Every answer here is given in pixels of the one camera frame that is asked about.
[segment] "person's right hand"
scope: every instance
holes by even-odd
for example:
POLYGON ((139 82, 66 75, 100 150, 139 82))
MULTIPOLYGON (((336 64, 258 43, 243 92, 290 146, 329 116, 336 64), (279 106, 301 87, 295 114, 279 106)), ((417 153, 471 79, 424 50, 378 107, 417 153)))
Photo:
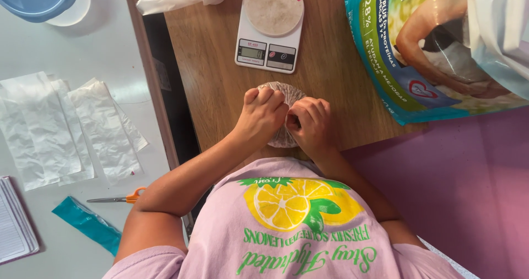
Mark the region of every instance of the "person's right hand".
POLYGON ((296 101, 288 111, 286 126, 312 160, 336 151, 331 132, 331 105, 326 100, 305 97, 296 101))

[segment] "wooden table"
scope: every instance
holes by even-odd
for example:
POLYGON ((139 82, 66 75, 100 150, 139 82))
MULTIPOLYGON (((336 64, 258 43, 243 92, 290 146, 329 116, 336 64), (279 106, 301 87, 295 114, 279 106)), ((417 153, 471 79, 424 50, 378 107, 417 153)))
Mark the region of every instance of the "wooden table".
POLYGON ((331 103, 340 150, 427 127, 398 125, 384 109, 358 54, 344 0, 305 0, 293 74, 237 66, 233 60, 242 0, 166 12, 176 60, 202 151, 235 126, 244 92, 268 81, 291 84, 331 103))

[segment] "plastic wrapped bundle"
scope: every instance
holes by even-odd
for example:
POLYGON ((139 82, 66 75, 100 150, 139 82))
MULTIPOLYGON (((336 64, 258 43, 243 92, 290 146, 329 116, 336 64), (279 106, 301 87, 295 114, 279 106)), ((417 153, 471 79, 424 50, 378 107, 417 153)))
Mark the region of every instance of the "plastic wrapped bundle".
MULTIPOLYGON (((280 90, 285 95, 285 103, 288 104, 288 107, 292 107, 294 102, 302 99, 307 96, 305 93, 301 92, 298 88, 290 86, 288 84, 283 84, 278 81, 267 82, 262 84, 257 88, 261 90, 264 87, 269 87, 274 90, 280 90)), ((283 124, 281 128, 275 133, 274 137, 268 142, 272 147, 297 147, 298 144, 292 134, 288 132, 287 126, 283 124)))

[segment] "white table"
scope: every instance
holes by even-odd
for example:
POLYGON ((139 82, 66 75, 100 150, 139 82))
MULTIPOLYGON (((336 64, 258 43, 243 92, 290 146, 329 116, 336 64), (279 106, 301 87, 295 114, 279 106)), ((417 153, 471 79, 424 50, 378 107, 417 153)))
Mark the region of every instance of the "white table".
MULTIPOLYGON (((131 17, 127 0, 92 0, 92 7, 85 20, 71 27, 29 23, 0 7, 0 80, 44 71, 56 79, 69 81, 72 89, 93 77, 104 81, 150 143, 137 154, 145 174, 129 177, 117 186, 109 186, 102 178, 97 178, 24 192, 21 183, 17 183, 21 201, 39 237, 41 253, 0 266, 0 278, 101 278, 111 267, 113 256, 51 210, 68 195, 86 204, 90 198, 130 194, 169 171, 170 163, 158 126, 160 119, 167 118, 163 115, 160 118, 158 110, 159 120, 156 119, 155 104, 159 100, 153 103, 149 92, 148 77, 152 71, 144 69, 142 63, 142 45, 136 40, 138 19, 136 17, 135 33, 134 15, 131 17), (96 19, 94 10, 97 8, 100 16, 96 19)), ((163 138, 167 153, 174 152, 174 146, 167 146, 168 139, 163 138)), ((94 163, 96 173, 103 175, 98 161, 94 163)), ((18 172, 0 134, 2 175, 16 178, 18 172)), ((88 207, 123 230, 131 205, 93 203, 88 207)))

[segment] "teal plastic strip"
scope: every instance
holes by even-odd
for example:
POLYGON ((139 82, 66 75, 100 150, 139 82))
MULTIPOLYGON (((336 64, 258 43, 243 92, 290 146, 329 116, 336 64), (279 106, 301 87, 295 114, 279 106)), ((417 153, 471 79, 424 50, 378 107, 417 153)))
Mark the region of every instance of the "teal plastic strip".
POLYGON ((116 256, 121 233, 77 200, 68 196, 51 212, 116 256))

